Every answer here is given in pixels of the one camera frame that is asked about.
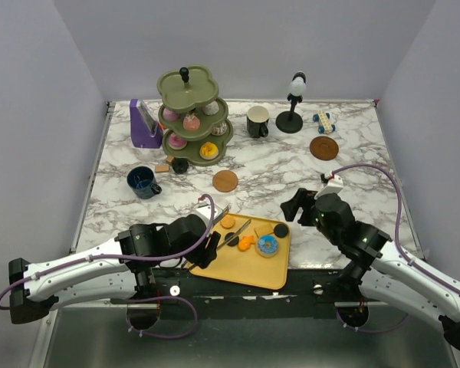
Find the black patterned sandwich cookie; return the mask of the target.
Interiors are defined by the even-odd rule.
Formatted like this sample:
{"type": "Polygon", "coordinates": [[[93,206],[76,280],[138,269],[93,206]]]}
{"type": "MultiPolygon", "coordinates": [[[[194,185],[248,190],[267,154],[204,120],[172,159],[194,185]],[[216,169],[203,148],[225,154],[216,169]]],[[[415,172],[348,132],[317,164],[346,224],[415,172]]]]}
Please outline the black patterned sandwich cookie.
{"type": "Polygon", "coordinates": [[[285,238],[289,234],[289,228],[285,224],[277,224],[274,227],[274,235],[278,238],[285,238]]]}

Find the metal serving tongs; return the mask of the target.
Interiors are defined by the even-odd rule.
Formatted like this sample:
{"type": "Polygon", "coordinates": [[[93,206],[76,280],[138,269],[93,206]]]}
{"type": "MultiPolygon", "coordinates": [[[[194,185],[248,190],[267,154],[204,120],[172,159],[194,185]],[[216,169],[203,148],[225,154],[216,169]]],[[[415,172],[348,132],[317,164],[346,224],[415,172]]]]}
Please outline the metal serving tongs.
{"type": "Polygon", "coordinates": [[[248,218],[240,228],[232,232],[232,229],[236,226],[236,217],[229,214],[230,208],[230,204],[223,209],[218,207],[216,209],[217,216],[214,218],[215,225],[220,225],[224,230],[227,230],[225,237],[222,238],[219,232],[214,231],[208,244],[202,249],[202,255],[194,262],[189,260],[188,255],[185,256],[185,261],[182,263],[181,268],[187,268],[188,270],[196,267],[207,268],[217,258],[218,250],[227,245],[234,247],[238,244],[239,236],[251,224],[251,219],[248,218]]]}

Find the round orange biscuit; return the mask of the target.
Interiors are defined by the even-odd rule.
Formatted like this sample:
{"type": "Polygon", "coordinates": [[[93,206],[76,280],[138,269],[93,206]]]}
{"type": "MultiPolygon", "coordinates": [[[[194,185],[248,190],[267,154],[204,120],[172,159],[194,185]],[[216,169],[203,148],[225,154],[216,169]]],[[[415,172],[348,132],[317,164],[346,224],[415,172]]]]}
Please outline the round orange biscuit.
{"type": "Polygon", "coordinates": [[[225,215],[219,224],[225,229],[231,229],[235,226],[235,217],[233,215],[225,215]]]}

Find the yellow serving tray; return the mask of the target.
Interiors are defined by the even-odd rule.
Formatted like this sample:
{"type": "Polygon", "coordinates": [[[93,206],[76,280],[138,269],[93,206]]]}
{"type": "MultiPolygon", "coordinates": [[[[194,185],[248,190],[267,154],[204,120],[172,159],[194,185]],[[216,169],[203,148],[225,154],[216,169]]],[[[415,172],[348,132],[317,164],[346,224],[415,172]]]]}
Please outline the yellow serving tray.
{"type": "MultiPolygon", "coordinates": [[[[255,227],[270,224],[274,228],[277,224],[285,224],[266,218],[229,214],[236,217],[236,226],[232,229],[232,232],[240,228],[247,219],[251,219],[251,224],[241,233],[239,240],[243,236],[253,235],[256,244],[259,238],[255,234],[255,227]]],[[[225,237],[227,230],[224,230],[220,225],[215,225],[214,229],[221,234],[222,238],[225,237]]],[[[245,284],[274,291],[278,290],[284,286],[287,280],[291,230],[289,229],[289,234],[285,238],[278,238],[274,233],[271,235],[279,243],[279,252],[272,258],[260,256],[256,252],[255,246],[248,251],[239,251],[238,245],[235,247],[227,245],[218,250],[217,258],[207,268],[196,267],[190,270],[190,273],[204,278],[245,284]]]]}

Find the yellow frosted donut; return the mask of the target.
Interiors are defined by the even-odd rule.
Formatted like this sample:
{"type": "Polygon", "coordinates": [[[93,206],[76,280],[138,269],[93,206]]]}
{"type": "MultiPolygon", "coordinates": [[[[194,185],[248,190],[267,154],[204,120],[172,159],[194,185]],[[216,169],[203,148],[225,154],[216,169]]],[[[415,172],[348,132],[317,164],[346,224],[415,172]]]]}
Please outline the yellow frosted donut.
{"type": "Polygon", "coordinates": [[[199,155],[205,160],[211,160],[217,157],[219,154],[219,148],[212,142],[205,142],[199,149],[199,155]]]}

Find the pink frosted donut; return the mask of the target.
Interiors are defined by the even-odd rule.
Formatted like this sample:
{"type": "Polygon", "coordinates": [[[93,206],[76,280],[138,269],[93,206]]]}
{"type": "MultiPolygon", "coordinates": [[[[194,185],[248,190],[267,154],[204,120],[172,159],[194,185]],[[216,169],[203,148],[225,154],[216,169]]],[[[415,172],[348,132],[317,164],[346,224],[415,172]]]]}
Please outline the pink frosted donut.
{"type": "Polygon", "coordinates": [[[169,147],[171,147],[173,150],[182,150],[186,147],[187,141],[181,138],[180,136],[177,136],[176,134],[172,133],[169,136],[168,144],[169,147]]]}

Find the white sprinkled donut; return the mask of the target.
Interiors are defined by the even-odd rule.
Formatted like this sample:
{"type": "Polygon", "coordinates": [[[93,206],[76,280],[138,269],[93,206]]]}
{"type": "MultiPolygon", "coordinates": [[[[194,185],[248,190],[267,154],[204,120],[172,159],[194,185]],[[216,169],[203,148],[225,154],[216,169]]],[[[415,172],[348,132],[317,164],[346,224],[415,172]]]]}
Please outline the white sprinkled donut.
{"type": "Polygon", "coordinates": [[[225,134],[228,130],[228,124],[227,122],[224,120],[222,123],[220,123],[218,126],[214,126],[212,128],[212,132],[211,134],[213,136],[222,136],[223,134],[225,134]]]}

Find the pink snowball cake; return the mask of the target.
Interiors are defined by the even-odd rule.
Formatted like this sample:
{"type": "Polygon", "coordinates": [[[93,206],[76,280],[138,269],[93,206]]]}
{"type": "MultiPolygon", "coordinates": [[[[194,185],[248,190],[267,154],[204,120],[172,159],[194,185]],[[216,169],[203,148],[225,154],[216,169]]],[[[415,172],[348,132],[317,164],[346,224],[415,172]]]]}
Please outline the pink snowball cake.
{"type": "Polygon", "coordinates": [[[200,127],[200,120],[194,113],[187,113],[183,119],[182,126],[188,131],[197,131],[200,127]]]}

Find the purple snowball cake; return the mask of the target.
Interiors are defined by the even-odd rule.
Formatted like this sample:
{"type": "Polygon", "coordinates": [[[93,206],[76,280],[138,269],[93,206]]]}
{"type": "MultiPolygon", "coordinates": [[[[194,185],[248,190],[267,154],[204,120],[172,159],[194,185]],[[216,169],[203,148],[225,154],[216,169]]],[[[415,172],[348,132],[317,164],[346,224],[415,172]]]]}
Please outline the purple snowball cake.
{"type": "Polygon", "coordinates": [[[163,118],[167,121],[175,121],[179,119],[180,114],[165,108],[163,111],[163,118]]]}

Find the grey snowball cake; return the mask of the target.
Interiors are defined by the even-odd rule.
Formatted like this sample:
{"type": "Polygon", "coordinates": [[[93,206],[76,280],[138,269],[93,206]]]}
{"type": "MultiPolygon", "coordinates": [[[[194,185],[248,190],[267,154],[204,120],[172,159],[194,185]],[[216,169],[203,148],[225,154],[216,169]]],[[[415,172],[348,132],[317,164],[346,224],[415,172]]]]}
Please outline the grey snowball cake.
{"type": "Polygon", "coordinates": [[[211,103],[205,105],[202,108],[202,111],[207,116],[213,116],[219,112],[219,104],[218,101],[212,101],[211,103]]]}

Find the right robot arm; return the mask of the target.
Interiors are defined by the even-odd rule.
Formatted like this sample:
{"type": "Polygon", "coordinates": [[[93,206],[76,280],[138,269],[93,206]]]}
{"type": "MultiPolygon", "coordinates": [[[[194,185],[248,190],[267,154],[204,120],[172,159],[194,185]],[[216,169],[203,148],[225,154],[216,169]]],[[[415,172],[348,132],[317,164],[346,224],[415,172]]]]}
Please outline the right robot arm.
{"type": "Polygon", "coordinates": [[[390,236],[353,216],[338,194],[303,188],[281,203],[288,222],[315,227],[349,259],[337,282],[349,301],[382,301],[431,324],[460,351],[460,281],[396,247],[390,236]]]}

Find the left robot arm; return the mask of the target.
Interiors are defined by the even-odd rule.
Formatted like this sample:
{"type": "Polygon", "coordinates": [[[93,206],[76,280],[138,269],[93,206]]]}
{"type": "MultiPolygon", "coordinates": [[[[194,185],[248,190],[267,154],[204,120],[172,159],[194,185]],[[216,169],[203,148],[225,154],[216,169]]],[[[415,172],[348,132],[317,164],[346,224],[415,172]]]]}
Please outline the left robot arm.
{"type": "Polygon", "coordinates": [[[27,324],[70,304],[106,298],[150,303],[160,296],[153,269],[184,258],[207,267],[216,258],[221,235],[211,219],[191,214],[171,223],[135,224],[86,251],[53,261],[8,264],[9,286],[0,310],[13,324],[27,324]]]}

